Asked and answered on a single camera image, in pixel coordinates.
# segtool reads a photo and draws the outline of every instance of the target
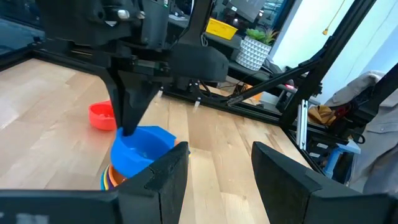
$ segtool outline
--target black metal frame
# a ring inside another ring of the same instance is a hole
[[[314,163],[310,158],[307,151],[300,150],[298,145],[295,143],[295,136],[291,131],[295,131],[295,119],[297,117],[297,108],[302,99],[309,99],[311,94],[315,91],[317,85],[320,83],[322,78],[326,75],[326,72],[331,67],[332,63],[335,61],[339,53],[343,50],[345,44],[349,41],[349,38],[354,34],[356,28],[359,26],[361,21],[364,19],[365,15],[368,13],[372,5],[376,0],[355,0],[355,2],[350,7],[349,11],[345,15],[344,19],[340,23],[339,27],[335,31],[335,34],[330,37],[326,43],[325,51],[321,52],[323,55],[319,62],[307,61],[306,64],[302,65],[307,70],[311,70],[310,73],[305,78],[303,85],[298,89],[294,97],[291,99],[286,107],[283,114],[265,110],[258,106],[250,105],[241,102],[245,98],[254,96],[255,94],[261,92],[260,90],[264,88],[269,88],[275,83],[280,83],[283,79],[287,78],[288,75],[276,78],[267,82],[261,86],[261,88],[255,88],[254,90],[248,90],[244,93],[243,99],[240,98],[228,106],[226,103],[220,103],[208,98],[202,98],[201,104],[209,106],[218,110],[227,111],[230,113],[245,116],[251,119],[256,119],[265,123],[275,124],[281,126],[286,135],[296,146],[299,152],[303,155],[306,161],[311,165],[311,167],[323,173],[320,167]],[[84,60],[77,60],[74,58],[66,57],[64,55],[57,55],[45,50],[41,50],[39,45],[33,43],[24,49],[17,50],[15,52],[8,53],[6,55],[0,55],[0,71],[7,69],[13,65],[24,62],[30,58],[37,58],[50,63],[56,63],[62,66],[74,68],[86,73],[95,73],[95,66]],[[165,91],[165,95],[180,98],[188,101],[196,101],[198,99],[197,94],[187,91],[175,90],[173,88],[168,88]],[[225,98],[224,96],[213,94],[215,97]],[[319,136],[321,138],[327,138],[331,141],[339,143],[347,143],[345,139],[340,139],[335,136],[328,134],[327,130],[323,126],[316,124],[308,124],[308,136]]]

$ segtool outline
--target wooden surface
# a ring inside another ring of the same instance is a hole
[[[88,106],[109,98],[96,76],[29,60],[0,73],[0,188],[99,189],[114,132],[92,128]],[[180,223],[268,223],[251,166],[261,141],[308,164],[269,124],[155,98],[141,125],[190,143]]]

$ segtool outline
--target red bowl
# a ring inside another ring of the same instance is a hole
[[[88,117],[93,127],[104,131],[116,130],[116,120],[110,100],[90,105]]]

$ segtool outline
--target yellow box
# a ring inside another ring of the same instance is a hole
[[[207,33],[214,34],[227,40],[231,40],[237,30],[237,28],[213,18],[210,18],[206,28]]]

